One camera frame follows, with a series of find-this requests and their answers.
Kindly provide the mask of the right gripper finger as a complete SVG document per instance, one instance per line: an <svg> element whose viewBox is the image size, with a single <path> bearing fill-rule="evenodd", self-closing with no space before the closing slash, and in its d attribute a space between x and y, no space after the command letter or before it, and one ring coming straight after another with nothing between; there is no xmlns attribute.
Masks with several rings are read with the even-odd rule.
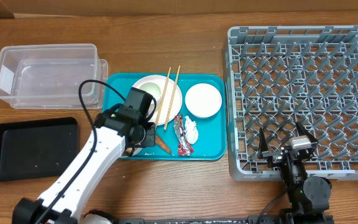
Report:
<svg viewBox="0 0 358 224"><path fill-rule="evenodd" d="M259 148L258 148L258 158L263 159L264 156L269 153L269 148L264 136L264 130L259 129Z"/></svg>
<svg viewBox="0 0 358 224"><path fill-rule="evenodd" d="M307 131L299 121L296 122L296 130L298 131L299 136L307 136L312 146L318 145L318 140L309 131Z"/></svg>

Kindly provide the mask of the orange carrot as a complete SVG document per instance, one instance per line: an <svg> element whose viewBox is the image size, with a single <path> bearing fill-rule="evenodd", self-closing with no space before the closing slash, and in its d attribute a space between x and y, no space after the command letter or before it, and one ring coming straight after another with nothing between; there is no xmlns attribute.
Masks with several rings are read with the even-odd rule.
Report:
<svg viewBox="0 0 358 224"><path fill-rule="evenodd" d="M155 136L155 143L161 147L165 152L167 152L168 154L171 154L172 151L170 150L170 148L162 141L162 139L156 135Z"/></svg>

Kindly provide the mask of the white bowl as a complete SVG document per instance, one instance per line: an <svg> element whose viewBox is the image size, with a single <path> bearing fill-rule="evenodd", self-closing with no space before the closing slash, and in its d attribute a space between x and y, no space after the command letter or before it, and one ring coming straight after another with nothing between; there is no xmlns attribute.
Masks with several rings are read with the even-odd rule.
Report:
<svg viewBox="0 0 358 224"><path fill-rule="evenodd" d="M132 155L131 155L131 156L124 156L124 155L122 155L123 157L132 157L132 156L135 156L135 155L137 155L137 154L142 150L142 147L128 147L128 148L132 148Z"/></svg>

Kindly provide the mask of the red silver snack wrapper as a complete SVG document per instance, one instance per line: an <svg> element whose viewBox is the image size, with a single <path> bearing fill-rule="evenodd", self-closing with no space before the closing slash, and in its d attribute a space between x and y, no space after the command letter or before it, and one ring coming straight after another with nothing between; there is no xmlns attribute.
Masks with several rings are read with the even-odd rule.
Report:
<svg viewBox="0 0 358 224"><path fill-rule="evenodd" d="M178 138L178 154L180 156L190 156L194 150L191 144L186 140L183 116L181 114L175 116L173 128Z"/></svg>

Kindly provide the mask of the white tissue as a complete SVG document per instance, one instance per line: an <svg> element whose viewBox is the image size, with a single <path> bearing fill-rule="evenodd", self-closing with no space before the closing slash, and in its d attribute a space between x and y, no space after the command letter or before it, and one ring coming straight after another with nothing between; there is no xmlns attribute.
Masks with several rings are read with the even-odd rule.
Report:
<svg viewBox="0 0 358 224"><path fill-rule="evenodd" d="M196 122L192 121L189 116L185 116L185 138L191 144L195 144L198 140L199 132Z"/></svg>

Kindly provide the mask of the white cup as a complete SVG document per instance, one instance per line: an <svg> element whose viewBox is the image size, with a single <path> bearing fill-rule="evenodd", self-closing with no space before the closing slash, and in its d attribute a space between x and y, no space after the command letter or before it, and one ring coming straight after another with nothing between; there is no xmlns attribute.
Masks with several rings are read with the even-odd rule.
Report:
<svg viewBox="0 0 358 224"><path fill-rule="evenodd" d="M161 88L156 83L146 82L142 84L139 88L151 94L156 99L157 106L159 106L162 96L162 91Z"/></svg>

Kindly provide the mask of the small white plate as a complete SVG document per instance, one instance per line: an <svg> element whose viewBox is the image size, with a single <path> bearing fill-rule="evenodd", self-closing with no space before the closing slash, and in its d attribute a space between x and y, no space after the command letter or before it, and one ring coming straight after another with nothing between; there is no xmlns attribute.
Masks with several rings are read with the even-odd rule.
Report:
<svg viewBox="0 0 358 224"><path fill-rule="evenodd" d="M185 95L188 111L197 118L214 116L223 103L219 90L207 83L193 85Z"/></svg>

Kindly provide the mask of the peanut shells and rice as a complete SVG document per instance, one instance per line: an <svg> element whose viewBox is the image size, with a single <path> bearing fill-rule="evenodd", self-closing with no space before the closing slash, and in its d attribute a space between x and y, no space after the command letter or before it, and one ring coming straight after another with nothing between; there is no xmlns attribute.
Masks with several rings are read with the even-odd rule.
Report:
<svg viewBox="0 0 358 224"><path fill-rule="evenodd" d="M127 148L125 151L124 151L124 156L131 156L132 155L132 148Z"/></svg>

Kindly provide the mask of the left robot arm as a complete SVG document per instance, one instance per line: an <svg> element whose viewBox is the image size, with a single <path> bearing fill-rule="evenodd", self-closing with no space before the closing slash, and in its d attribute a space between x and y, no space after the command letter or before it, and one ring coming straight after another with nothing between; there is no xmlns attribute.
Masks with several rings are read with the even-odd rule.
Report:
<svg viewBox="0 0 358 224"><path fill-rule="evenodd" d="M14 208L13 223L114 223L105 212L82 212L111 165L128 149L155 144L153 112L148 107L114 105L92 121L93 130L64 173L36 201L23 198Z"/></svg>

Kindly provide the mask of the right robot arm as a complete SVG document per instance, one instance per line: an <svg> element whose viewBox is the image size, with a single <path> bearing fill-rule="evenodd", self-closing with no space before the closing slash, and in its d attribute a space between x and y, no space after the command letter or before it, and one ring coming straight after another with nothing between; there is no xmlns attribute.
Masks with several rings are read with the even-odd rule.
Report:
<svg viewBox="0 0 358 224"><path fill-rule="evenodd" d="M313 157L318 140L300 123L296 123L298 136L289 139L289 145L280 151L270 152L263 129L259 129L258 158L265 159L269 168L278 167L285 184L284 193L275 197L259 214L257 223L333 223L333 217L324 212L329 209L332 183L325 177L309 176L304 161ZM277 200L288 195L289 208L277 216L265 212Z"/></svg>

